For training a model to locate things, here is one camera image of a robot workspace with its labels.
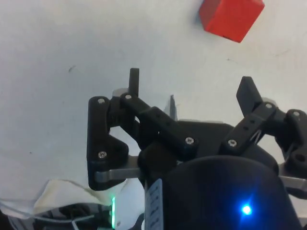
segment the blue led light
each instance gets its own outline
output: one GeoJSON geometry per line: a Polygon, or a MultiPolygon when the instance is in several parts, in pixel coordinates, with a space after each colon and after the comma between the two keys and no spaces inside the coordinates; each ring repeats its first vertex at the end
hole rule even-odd
{"type": "Polygon", "coordinates": [[[249,205],[244,205],[243,208],[242,208],[242,212],[245,214],[245,215],[250,215],[251,214],[251,208],[249,205]]]}

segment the white surface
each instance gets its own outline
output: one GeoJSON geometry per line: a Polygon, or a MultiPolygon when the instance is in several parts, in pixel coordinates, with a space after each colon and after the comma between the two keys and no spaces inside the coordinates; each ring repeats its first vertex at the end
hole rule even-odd
{"type": "Polygon", "coordinates": [[[201,2],[3,1],[1,198],[35,199],[48,179],[87,185],[87,102],[126,87],[131,67],[141,69],[140,96],[164,108],[174,94],[179,118],[236,124],[244,75],[282,109],[307,111],[307,2],[265,1],[241,44],[203,31],[201,2]]]}

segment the screw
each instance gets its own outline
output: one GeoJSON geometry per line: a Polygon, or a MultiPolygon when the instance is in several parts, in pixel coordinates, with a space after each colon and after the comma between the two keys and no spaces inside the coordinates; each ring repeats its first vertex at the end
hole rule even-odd
{"type": "Polygon", "coordinates": [[[299,112],[298,112],[298,111],[295,111],[295,112],[293,112],[293,115],[294,115],[294,116],[299,116],[299,112]]]}
{"type": "Polygon", "coordinates": [[[99,104],[102,104],[102,103],[105,102],[105,100],[103,98],[99,98],[97,101],[98,101],[99,104]]]}
{"type": "Polygon", "coordinates": [[[267,103],[267,104],[265,104],[265,107],[267,107],[268,109],[271,109],[271,108],[272,108],[272,105],[269,104],[269,103],[267,103]]]}
{"type": "Polygon", "coordinates": [[[228,141],[228,144],[231,146],[231,147],[235,147],[237,145],[237,142],[235,140],[229,140],[228,141]]]}
{"type": "Polygon", "coordinates": [[[192,144],[194,143],[194,139],[188,137],[188,138],[186,138],[186,143],[187,143],[188,145],[192,145],[192,144]]]}
{"type": "Polygon", "coordinates": [[[106,157],[106,152],[101,151],[101,152],[98,153],[98,158],[103,159],[105,157],[106,157]]]}

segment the black plastic bracket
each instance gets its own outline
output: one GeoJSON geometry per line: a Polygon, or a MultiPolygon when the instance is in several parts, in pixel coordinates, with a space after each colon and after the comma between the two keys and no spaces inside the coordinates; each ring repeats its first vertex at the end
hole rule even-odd
{"type": "Polygon", "coordinates": [[[106,122],[109,104],[106,97],[93,97],[88,106],[86,157],[89,186],[93,190],[105,190],[124,181],[98,183],[95,179],[96,172],[119,168],[128,159],[127,144],[109,135],[106,122]]]}
{"type": "Polygon", "coordinates": [[[179,161],[195,158],[198,140],[162,110],[150,107],[139,97],[130,94],[121,96],[121,105],[140,121],[138,144],[142,150],[154,140],[159,140],[174,150],[179,161]]]}

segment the green led light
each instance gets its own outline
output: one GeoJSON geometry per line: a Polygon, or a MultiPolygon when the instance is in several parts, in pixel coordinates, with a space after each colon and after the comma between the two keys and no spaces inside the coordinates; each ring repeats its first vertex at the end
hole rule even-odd
{"type": "Polygon", "coordinates": [[[115,229],[115,197],[112,198],[112,228],[115,229]]]}

